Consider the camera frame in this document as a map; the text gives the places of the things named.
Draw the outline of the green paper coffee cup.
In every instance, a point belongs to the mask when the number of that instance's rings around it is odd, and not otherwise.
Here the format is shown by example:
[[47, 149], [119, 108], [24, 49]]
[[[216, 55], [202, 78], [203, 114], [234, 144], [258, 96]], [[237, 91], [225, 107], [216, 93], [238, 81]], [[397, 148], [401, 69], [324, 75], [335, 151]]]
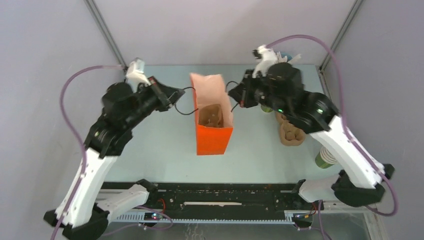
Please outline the green paper coffee cup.
[[264, 112], [264, 113], [272, 113], [274, 110], [270, 107], [267, 107], [265, 105], [261, 105], [260, 109]]

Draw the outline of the orange paper bag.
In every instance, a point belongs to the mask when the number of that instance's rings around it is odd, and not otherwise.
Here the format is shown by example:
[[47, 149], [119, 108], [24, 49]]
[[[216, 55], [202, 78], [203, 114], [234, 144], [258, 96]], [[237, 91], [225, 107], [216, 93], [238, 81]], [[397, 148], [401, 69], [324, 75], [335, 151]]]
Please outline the orange paper bag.
[[223, 155], [234, 130], [232, 104], [220, 74], [190, 73], [193, 88], [196, 154]]

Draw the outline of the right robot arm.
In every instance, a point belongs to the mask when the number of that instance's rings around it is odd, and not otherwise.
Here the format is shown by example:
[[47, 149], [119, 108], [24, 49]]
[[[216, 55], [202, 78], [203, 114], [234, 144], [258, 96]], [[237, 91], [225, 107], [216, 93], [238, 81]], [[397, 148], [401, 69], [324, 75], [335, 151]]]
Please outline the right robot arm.
[[305, 90], [302, 72], [289, 63], [276, 63], [267, 72], [254, 75], [247, 69], [238, 85], [228, 91], [243, 108], [271, 108], [290, 124], [317, 140], [341, 165], [341, 171], [319, 180], [300, 180], [291, 194], [291, 204], [304, 209], [328, 197], [351, 206], [379, 203], [385, 195], [382, 182], [395, 169], [358, 149], [353, 134], [343, 125], [335, 104], [323, 93]]

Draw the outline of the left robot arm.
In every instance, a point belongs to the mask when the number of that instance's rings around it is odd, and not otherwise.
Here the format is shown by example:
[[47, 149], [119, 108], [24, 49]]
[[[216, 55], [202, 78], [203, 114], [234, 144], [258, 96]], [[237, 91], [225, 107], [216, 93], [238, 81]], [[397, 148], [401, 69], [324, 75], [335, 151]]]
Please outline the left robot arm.
[[184, 94], [183, 89], [164, 85], [153, 76], [136, 88], [126, 82], [112, 84], [101, 99], [100, 117], [81, 142], [82, 159], [71, 188], [60, 206], [45, 213], [44, 220], [61, 228], [69, 240], [96, 240], [127, 211], [156, 206], [157, 187], [145, 179], [110, 198], [98, 201], [97, 196], [132, 139], [133, 129], [151, 113], [169, 110]]

